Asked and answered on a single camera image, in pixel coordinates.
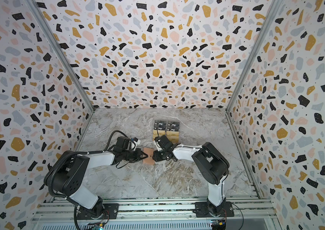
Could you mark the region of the pink leather card holder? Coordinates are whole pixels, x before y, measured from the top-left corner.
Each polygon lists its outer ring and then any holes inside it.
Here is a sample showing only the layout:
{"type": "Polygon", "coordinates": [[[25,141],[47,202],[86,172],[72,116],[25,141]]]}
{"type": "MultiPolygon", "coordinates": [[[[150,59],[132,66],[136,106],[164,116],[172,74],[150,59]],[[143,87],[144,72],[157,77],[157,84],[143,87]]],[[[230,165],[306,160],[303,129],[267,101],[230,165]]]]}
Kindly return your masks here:
{"type": "Polygon", "coordinates": [[[144,148],[143,152],[148,155],[146,159],[143,160],[143,164],[154,165],[155,161],[153,160],[154,149],[144,148]]]}

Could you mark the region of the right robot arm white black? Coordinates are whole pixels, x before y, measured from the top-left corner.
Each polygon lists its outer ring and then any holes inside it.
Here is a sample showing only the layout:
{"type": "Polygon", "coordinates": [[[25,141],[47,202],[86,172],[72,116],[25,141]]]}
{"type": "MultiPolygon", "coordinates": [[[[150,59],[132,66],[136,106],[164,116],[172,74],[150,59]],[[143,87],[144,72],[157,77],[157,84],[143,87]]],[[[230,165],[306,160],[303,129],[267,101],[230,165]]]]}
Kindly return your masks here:
{"type": "Polygon", "coordinates": [[[156,137],[154,143],[157,147],[152,157],[155,162],[188,160],[196,164],[208,182],[208,211],[215,216],[221,214],[226,203],[224,184],[229,173],[229,162],[215,146],[210,142],[200,146],[174,144],[165,135],[156,137]]]}

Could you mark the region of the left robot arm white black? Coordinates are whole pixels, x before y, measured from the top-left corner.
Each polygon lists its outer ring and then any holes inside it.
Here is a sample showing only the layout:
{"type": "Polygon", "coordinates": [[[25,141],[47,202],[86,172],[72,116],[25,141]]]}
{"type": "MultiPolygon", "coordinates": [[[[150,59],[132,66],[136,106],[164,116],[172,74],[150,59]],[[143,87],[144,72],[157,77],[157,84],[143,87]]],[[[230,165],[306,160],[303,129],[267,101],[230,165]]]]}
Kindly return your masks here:
{"type": "Polygon", "coordinates": [[[49,169],[44,184],[53,197],[66,199],[91,218],[97,218],[104,211],[103,200],[93,194],[84,184],[87,170],[100,166],[111,166],[121,161],[136,163],[148,158],[148,154],[138,148],[138,139],[118,137],[115,145],[107,144],[104,150],[68,150],[49,169]]]}

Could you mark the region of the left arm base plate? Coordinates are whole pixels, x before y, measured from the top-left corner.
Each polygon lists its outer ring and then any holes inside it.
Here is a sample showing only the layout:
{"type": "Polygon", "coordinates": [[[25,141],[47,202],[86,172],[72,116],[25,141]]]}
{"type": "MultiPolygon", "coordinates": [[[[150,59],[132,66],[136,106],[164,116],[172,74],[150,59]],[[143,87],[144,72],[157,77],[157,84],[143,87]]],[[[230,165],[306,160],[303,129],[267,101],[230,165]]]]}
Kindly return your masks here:
{"type": "Polygon", "coordinates": [[[86,209],[80,206],[74,214],[77,220],[112,220],[116,219],[118,215],[119,204],[118,203],[97,203],[92,209],[86,209]]]}

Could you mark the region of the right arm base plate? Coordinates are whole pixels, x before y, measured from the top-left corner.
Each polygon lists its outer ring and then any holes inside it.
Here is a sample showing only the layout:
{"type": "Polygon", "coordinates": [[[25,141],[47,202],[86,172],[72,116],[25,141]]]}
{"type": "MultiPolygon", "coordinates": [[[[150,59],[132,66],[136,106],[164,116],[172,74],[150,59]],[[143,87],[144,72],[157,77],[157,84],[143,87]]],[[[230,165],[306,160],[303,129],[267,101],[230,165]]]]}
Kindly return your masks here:
{"type": "Polygon", "coordinates": [[[234,217],[232,203],[229,201],[223,201],[217,207],[209,201],[196,202],[193,212],[198,218],[234,217]]]}

